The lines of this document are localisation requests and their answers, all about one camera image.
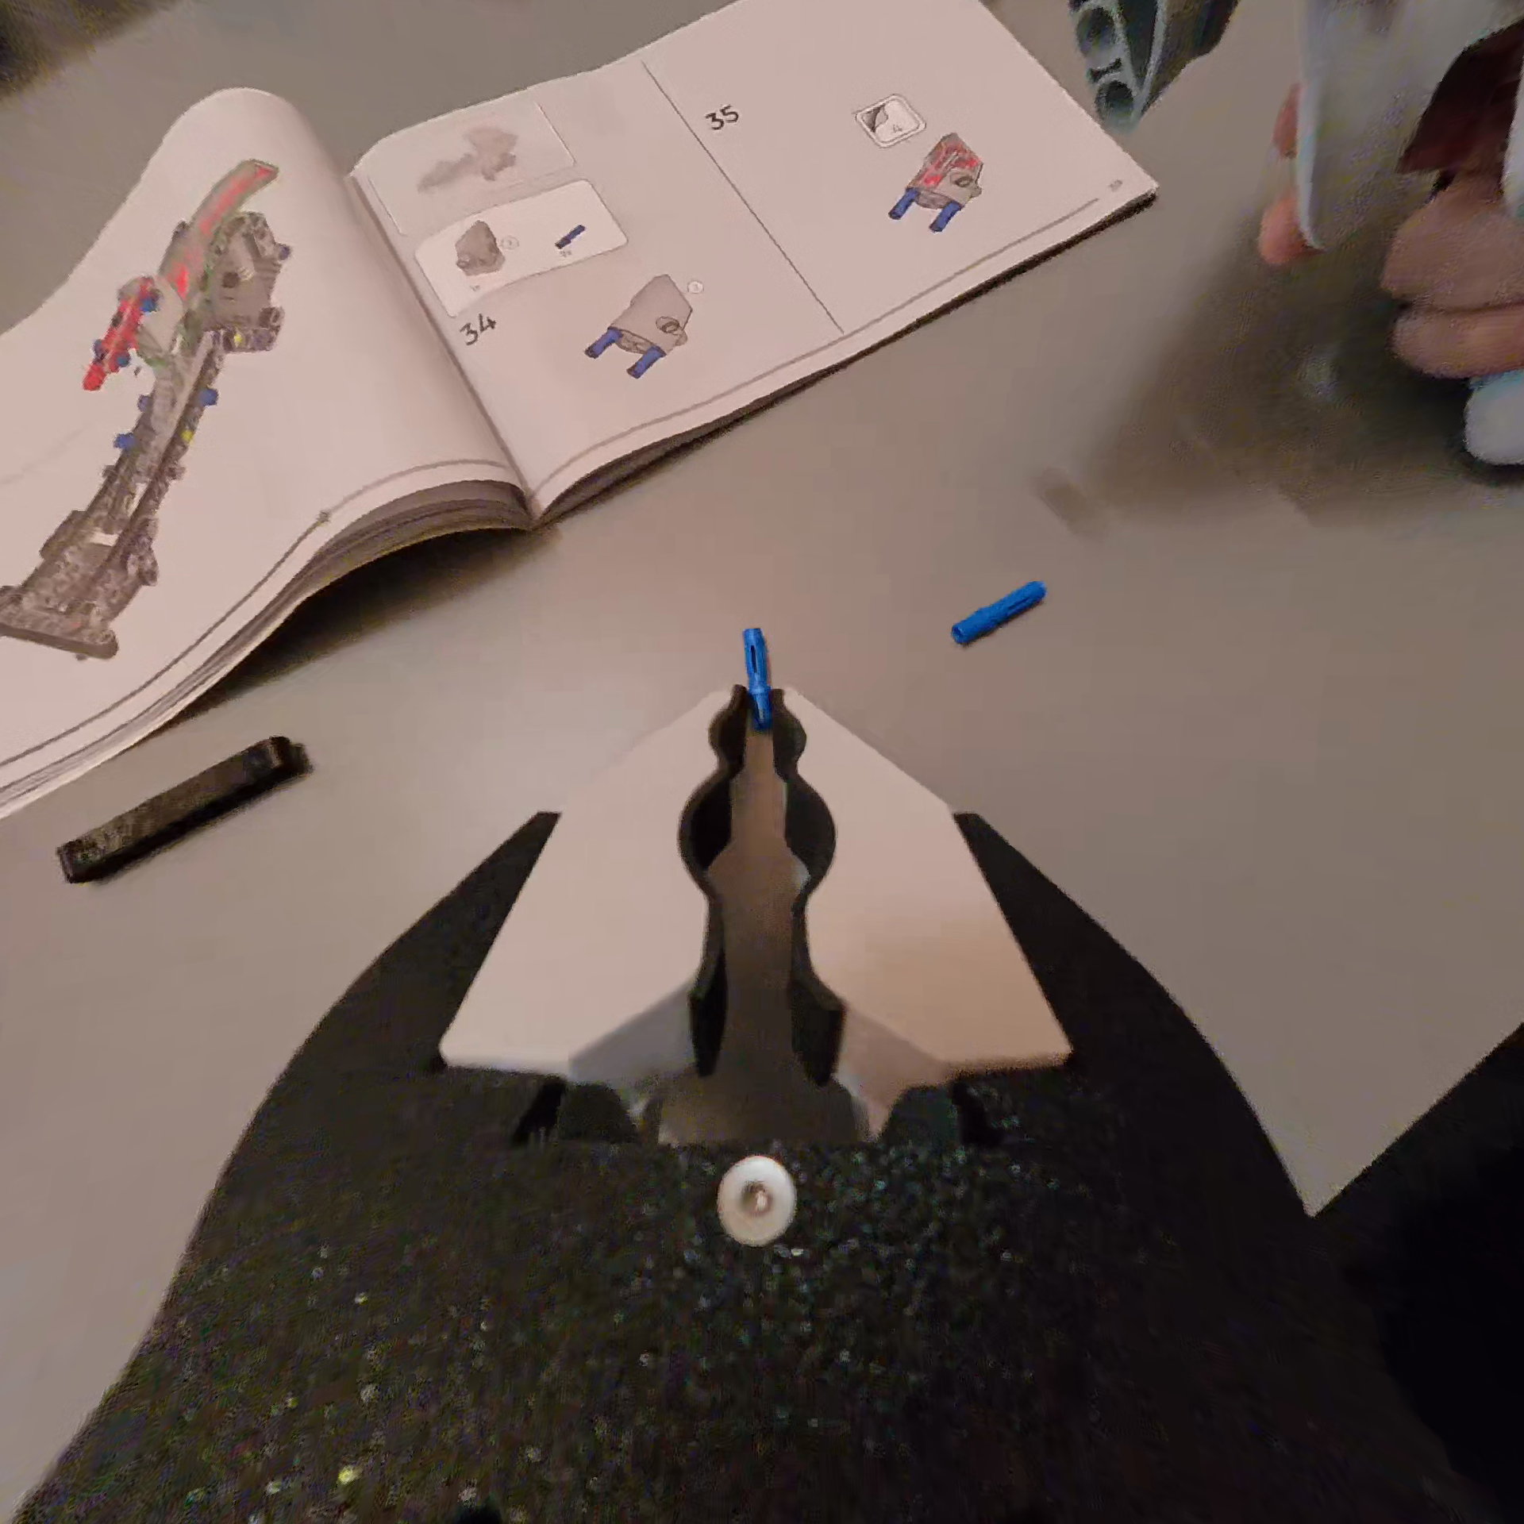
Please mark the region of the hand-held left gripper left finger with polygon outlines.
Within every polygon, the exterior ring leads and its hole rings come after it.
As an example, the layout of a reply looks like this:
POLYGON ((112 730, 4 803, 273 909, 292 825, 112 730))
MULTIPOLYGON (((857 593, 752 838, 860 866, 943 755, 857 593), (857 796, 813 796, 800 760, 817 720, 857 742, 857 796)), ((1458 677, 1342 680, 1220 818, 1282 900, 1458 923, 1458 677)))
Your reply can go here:
POLYGON ((747 693, 713 693, 568 798, 440 1039, 446 1065, 713 1074, 729 996, 707 866, 744 734, 747 693))

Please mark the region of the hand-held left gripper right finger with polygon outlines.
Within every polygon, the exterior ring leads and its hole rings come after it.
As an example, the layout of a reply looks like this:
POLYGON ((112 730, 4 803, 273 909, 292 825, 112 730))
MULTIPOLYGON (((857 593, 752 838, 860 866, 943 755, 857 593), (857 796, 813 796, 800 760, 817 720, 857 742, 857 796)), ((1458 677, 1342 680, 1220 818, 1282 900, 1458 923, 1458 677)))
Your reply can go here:
POLYGON ((803 695, 773 703, 805 1075, 926 1089, 1062 1065, 1071 1039, 953 811, 803 695))

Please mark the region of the grey toy brick piece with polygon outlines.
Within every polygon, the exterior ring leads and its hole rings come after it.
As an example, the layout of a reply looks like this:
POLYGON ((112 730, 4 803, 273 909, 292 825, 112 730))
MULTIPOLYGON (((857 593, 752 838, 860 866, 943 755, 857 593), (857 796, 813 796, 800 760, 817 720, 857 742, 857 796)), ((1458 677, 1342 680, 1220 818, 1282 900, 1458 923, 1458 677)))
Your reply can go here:
POLYGON ((1097 120, 1131 131, 1223 39, 1238 3, 1067 3, 1097 120))

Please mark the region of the person's right hand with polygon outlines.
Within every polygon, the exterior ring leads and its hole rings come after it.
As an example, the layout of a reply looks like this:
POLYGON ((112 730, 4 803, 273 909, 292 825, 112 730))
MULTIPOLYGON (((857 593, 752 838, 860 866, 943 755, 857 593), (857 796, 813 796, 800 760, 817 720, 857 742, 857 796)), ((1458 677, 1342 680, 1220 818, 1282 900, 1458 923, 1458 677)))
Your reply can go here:
POLYGON ((1519 85, 1517 24, 1448 68, 1403 154, 1433 195, 1394 234, 1382 287, 1403 304, 1398 356, 1429 376, 1522 369, 1522 220, 1504 201, 1519 85))

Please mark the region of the black toy beam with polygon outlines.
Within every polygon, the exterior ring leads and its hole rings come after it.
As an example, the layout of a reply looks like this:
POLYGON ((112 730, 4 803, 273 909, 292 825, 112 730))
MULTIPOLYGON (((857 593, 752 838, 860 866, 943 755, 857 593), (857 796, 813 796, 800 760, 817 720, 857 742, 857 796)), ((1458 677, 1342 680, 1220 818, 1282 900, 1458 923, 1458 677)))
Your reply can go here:
POLYGON ((312 773, 288 735, 256 742, 56 847, 61 878, 98 883, 312 773))

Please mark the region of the open instruction booklet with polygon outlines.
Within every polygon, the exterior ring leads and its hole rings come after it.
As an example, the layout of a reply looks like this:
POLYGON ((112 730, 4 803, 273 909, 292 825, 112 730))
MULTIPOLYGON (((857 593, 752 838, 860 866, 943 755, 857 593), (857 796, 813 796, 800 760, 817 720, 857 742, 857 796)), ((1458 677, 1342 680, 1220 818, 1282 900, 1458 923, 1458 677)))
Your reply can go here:
POLYGON ((731 3, 349 172, 203 99, 2 335, 2 814, 352 571, 551 522, 1157 195, 983 3, 731 3))

